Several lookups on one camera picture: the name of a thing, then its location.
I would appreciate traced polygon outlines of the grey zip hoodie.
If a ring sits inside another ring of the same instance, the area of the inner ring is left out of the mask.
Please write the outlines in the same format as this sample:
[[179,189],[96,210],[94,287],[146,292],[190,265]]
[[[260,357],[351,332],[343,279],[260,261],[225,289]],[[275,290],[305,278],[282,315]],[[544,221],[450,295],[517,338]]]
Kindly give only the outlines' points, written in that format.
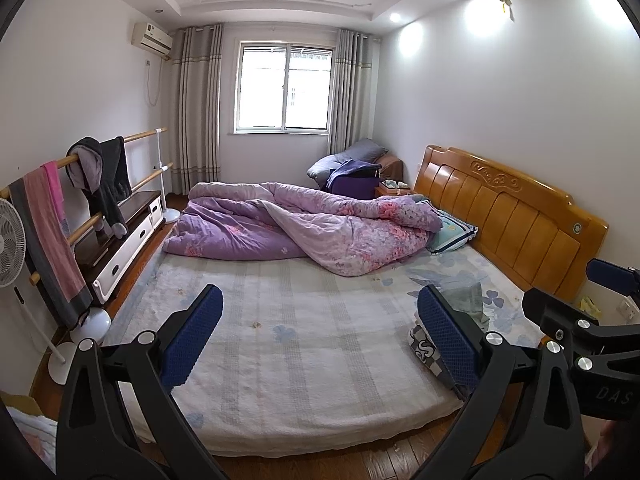
[[480,282],[445,288],[440,291],[442,296],[455,311],[469,315],[474,323],[487,333],[489,318],[484,312],[483,292]]

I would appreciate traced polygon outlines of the pink grey hanging towel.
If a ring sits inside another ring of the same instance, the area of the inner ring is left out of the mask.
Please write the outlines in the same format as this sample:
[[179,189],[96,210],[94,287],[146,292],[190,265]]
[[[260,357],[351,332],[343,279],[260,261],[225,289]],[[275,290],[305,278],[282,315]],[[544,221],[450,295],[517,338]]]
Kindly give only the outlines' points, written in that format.
[[40,275],[54,317],[69,330],[92,303],[73,249],[58,218],[47,170],[39,167],[9,185],[11,203],[26,233],[28,258]]

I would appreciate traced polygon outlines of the white standing fan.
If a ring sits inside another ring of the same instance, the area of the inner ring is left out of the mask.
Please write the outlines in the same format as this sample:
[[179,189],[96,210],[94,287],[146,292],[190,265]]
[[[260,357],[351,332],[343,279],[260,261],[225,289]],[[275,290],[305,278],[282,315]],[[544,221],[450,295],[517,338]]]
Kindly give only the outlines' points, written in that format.
[[76,344],[55,344],[37,320],[25,295],[27,240],[26,229],[15,207],[5,198],[1,200],[1,288],[12,292],[18,312],[26,323],[26,334],[36,350],[47,356],[47,371],[52,382],[66,384],[70,366],[76,352]]

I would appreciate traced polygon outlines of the teal striped pillow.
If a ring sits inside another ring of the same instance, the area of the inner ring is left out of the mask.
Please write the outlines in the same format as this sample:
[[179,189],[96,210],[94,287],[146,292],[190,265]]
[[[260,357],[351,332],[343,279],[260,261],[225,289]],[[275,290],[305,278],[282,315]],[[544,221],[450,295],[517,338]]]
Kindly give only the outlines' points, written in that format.
[[426,245],[432,254],[452,252],[477,236],[478,227],[474,224],[460,220],[447,211],[437,209],[436,214],[442,222],[442,228]]

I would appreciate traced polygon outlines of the purple floral duvet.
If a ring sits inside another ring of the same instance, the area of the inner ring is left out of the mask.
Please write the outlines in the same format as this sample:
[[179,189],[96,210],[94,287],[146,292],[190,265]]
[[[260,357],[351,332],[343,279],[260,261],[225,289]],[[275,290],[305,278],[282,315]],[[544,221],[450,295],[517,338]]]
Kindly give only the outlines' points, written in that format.
[[224,261],[307,257],[352,278],[420,252],[441,229],[435,208],[409,195],[357,200],[277,182],[200,182],[163,250]]

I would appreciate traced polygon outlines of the window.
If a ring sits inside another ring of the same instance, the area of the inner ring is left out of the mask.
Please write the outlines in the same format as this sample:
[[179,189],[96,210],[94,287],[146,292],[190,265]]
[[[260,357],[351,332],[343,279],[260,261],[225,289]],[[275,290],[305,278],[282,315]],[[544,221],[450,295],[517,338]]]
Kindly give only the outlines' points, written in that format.
[[234,103],[236,133],[325,134],[333,50],[243,42]]

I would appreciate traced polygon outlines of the wooden headboard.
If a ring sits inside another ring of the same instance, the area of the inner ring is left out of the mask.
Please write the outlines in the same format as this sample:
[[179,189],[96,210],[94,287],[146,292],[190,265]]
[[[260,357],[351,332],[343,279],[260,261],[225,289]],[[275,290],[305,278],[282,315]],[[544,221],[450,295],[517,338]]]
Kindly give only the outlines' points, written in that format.
[[430,145],[414,190],[478,227],[471,246],[518,288],[573,302],[608,224],[567,192],[460,148]]

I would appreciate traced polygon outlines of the far wooden nightstand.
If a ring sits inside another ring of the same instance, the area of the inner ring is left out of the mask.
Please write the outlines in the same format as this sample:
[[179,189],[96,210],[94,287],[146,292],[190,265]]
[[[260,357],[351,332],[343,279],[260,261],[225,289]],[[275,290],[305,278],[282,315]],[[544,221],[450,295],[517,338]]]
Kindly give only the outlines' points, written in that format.
[[374,189],[375,197],[411,195],[412,193],[413,190],[407,183],[392,179],[383,180]]

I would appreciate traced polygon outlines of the purple cloth on chair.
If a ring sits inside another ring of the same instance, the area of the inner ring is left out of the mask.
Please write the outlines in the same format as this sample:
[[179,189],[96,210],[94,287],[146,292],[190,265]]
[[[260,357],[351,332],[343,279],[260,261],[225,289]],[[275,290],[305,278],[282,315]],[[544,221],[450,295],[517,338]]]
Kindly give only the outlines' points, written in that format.
[[323,189],[332,194],[357,200],[370,200],[374,197],[375,188],[380,183],[378,176],[380,169],[381,165],[374,162],[346,160],[330,173]]

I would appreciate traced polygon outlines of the grey curtain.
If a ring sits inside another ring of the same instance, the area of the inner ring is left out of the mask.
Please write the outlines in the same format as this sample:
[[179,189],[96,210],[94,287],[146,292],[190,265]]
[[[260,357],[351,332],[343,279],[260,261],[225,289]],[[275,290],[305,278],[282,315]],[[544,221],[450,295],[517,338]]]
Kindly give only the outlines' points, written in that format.
[[170,54],[168,119],[172,192],[219,179],[220,85],[224,26],[175,32]]
[[337,31],[330,90],[329,153],[370,138],[380,42],[366,32]]

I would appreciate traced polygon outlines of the right grey curtain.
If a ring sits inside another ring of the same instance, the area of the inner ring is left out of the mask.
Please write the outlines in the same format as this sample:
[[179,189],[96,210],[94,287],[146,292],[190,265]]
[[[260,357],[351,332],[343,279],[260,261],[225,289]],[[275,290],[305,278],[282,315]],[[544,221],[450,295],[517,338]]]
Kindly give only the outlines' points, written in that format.
[[370,138],[380,42],[366,32],[337,31],[330,90],[329,153]]

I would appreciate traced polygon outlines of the left grey curtain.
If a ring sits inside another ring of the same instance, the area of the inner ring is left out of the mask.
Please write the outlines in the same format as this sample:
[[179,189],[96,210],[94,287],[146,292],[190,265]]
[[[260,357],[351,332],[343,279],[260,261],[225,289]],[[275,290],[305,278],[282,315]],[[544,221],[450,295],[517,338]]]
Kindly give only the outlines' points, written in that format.
[[220,85],[224,26],[175,32],[170,54],[168,119],[172,192],[219,179]]

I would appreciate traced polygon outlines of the wooden clothes rack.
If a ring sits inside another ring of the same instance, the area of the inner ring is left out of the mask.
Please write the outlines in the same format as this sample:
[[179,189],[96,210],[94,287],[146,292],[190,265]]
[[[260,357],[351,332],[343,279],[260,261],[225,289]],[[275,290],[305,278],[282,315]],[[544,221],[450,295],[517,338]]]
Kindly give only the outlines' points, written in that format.
[[66,171],[75,188],[85,195],[90,219],[67,237],[79,270],[99,302],[111,297],[143,247],[164,223],[178,218],[166,206],[165,191],[147,191],[153,181],[163,182],[172,168],[159,160],[154,170],[136,184],[129,182],[125,145],[152,136],[160,140],[163,128],[98,142],[83,138],[67,156],[54,163]]

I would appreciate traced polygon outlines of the cardboard box with cloth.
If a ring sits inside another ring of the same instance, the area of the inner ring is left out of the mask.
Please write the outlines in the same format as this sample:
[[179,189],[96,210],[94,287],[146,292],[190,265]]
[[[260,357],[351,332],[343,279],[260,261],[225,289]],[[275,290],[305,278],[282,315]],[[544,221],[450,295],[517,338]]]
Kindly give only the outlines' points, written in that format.
[[44,416],[37,402],[30,396],[18,396],[2,391],[1,400],[30,448],[55,474],[55,440],[58,423]]

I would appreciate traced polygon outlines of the white air conditioner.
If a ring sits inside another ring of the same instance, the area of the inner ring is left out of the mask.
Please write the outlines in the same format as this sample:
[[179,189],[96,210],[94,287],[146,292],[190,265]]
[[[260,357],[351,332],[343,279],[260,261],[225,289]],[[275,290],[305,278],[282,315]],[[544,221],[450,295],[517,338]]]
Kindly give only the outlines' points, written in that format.
[[161,58],[168,58],[172,48],[172,38],[151,23],[137,23],[132,30],[131,44]]

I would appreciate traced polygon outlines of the black grey hanging jacket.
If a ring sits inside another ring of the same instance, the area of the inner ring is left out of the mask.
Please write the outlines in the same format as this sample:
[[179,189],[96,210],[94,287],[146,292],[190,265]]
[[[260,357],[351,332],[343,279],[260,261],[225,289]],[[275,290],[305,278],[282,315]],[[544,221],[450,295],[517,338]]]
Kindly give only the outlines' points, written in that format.
[[67,155],[77,157],[66,167],[70,183],[84,194],[90,214],[100,216],[94,229],[101,232],[108,226],[114,237],[126,237],[127,221],[119,208],[131,196],[124,138],[99,142],[85,136],[70,147]]

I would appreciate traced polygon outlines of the white drawer cabinet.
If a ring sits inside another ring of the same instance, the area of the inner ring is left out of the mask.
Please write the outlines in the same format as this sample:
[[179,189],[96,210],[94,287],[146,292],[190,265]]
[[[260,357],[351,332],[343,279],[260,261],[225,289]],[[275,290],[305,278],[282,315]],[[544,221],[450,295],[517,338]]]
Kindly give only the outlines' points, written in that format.
[[99,234],[91,228],[76,244],[81,274],[99,304],[106,304],[141,249],[164,222],[160,191],[140,191],[119,205],[128,234],[115,237],[109,226]]

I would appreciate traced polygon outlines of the grey pillow on chair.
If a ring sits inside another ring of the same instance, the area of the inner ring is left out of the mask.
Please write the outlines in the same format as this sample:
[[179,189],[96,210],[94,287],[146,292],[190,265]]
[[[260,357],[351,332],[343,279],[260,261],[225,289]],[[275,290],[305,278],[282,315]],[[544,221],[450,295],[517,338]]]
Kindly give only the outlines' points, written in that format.
[[343,162],[349,160],[361,160],[362,162],[375,162],[387,153],[384,146],[378,145],[371,139],[361,139],[352,144],[345,151],[326,155],[317,160],[307,169],[307,176],[316,182],[320,188],[326,184],[330,174]]

